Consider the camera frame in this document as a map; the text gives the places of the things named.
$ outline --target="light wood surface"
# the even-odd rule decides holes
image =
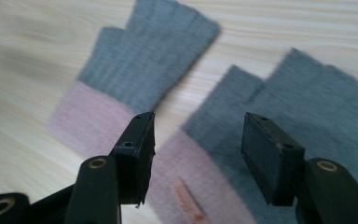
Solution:
[[[232,65],[269,76],[290,48],[358,78],[358,1],[183,0],[220,36],[156,108],[157,149]],[[84,160],[52,138],[46,121],[90,56],[102,26],[124,27],[132,0],[0,1],[0,193],[32,203],[76,180]],[[158,223],[148,205],[124,223]]]

